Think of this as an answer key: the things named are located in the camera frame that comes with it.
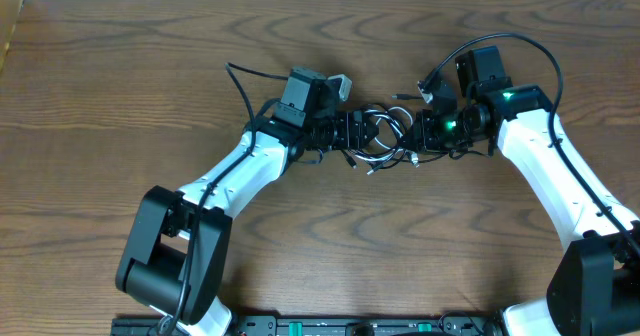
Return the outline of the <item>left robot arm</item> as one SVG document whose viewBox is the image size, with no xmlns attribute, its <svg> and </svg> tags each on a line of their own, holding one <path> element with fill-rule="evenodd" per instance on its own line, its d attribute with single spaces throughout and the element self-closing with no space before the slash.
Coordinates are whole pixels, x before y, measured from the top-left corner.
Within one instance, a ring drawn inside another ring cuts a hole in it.
<svg viewBox="0 0 640 336">
<path fill-rule="evenodd" d="M 216 166 L 142 198 L 115 285 L 161 313 L 147 334 L 225 334 L 232 313 L 218 291 L 234 219 L 305 151 L 362 149 L 377 136 L 363 111 L 340 110 L 352 89 L 347 76 L 294 67 L 281 80 L 282 96 L 248 111 L 238 145 Z"/>
</svg>

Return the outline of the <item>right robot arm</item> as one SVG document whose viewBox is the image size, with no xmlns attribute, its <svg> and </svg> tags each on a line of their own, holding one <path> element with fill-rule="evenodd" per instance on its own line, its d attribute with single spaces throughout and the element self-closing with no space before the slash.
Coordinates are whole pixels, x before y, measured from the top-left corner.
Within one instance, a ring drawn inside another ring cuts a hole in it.
<svg viewBox="0 0 640 336">
<path fill-rule="evenodd" d="M 505 308 L 487 333 L 621 335 L 639 328 L 639 218 L 603 185 L 564 133 L 537 85 L 513 85 L 496 47 L 454 53 L 461 95 L 434 69 L 403 138 L 416 153 L 470 152 L 486 141 L 526 179 L 563 247 L 544 297 Z"/>
</svg>

